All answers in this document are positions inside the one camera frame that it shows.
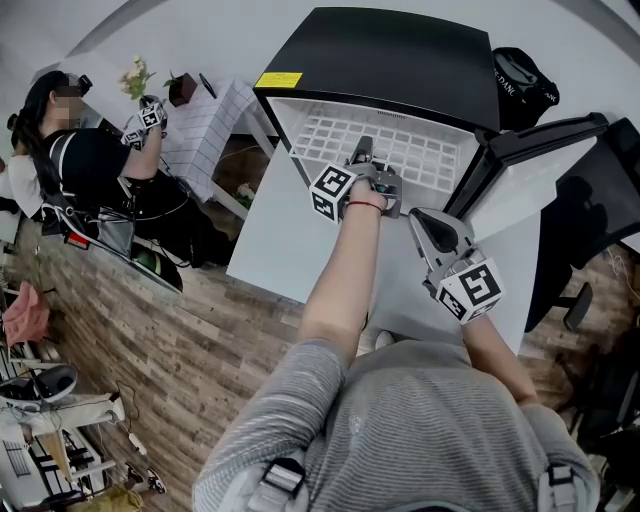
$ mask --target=strap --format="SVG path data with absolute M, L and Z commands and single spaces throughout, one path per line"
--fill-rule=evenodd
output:
M 258 488 L 248 503 L 256 512 L 284 512 L 290 500 L 295 500 L 304 481 L 305 471 L 295 460 L 274 460 L 264 472 Z
M 584 484 L 564 464 L 551 464 L 540 477 L 538 512 L 586 512 Z
M 58 137 L 51 145 L 51 149 L 49 150 L 49 158 L 51 158 L 54 167 L 60 175 L 60 190 L 62 190 L 62 164 L 64 162 L 64 155 L 67 151 L 67 147 L 69 146 L 69 142 L 71 142 L 71 139 L 73 139 L 75 135 L 76 132 L 60 135 L 60 137 Z

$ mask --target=black backpack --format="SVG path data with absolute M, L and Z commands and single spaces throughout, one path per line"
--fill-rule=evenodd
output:
M 498 81 L 502 130 L 531 128 L 549 107 L 560 103 L 556 84 L 519 48 L 496 48 L 493 65 Z

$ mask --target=mini fridge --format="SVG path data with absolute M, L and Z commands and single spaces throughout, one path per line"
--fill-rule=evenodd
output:
M 500 131 L 486 32 L 380 9 L 314 9 L 254 92 L 307 186 L 361 136 L 403 179 L 402 213 L 437 208 L 481 240 L 555 198 L 555 182 L 608 126 L 590 113 Z

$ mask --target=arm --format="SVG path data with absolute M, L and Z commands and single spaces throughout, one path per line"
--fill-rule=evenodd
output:
M 463 325 L 462 336 L 471 365 L 476 370 L 493 375 L 502 382 L 518 405 L 539 403 L 529 374 L 487 315 Z
M 386 206 L 386 200 L 356 182 L 354 201 Z M 347 208 L 338 241 L 320 275 L 302 316 L 299 339 L 323 339 L 335 343 L 353 361 L 358 349 L 375 275 L 380 232 L 380 211 L 368 205 Z
M 160 126 L 154 126 L 149 131 L 147 142 L 142 150 L 131 149 L 120 176 L 136 180 L 150 180 L 153 178 L 158 172 L 161 147 L 162 130 Z
M 462 326 L 471 364 L 497 378 L 513 395 L 547 456 L 548 464 L 573 469 L 587 493 L 587 507 L 595 510 L 600 484 L 584 452 L 571 439 L 567 426 L 554 411 L 540 404 L 527 371 L 506 345 L 487 315 Z
M 377 202 L 365 183 L 353 200 Z M 193 510 L 217 510 L 249 466 L 306 450 L 325 424 L 353 359 L 373 285 L 380 212 L 347 209 L 338 241 L 305 308 L 300 339 L 217 443 L 193 488 Z

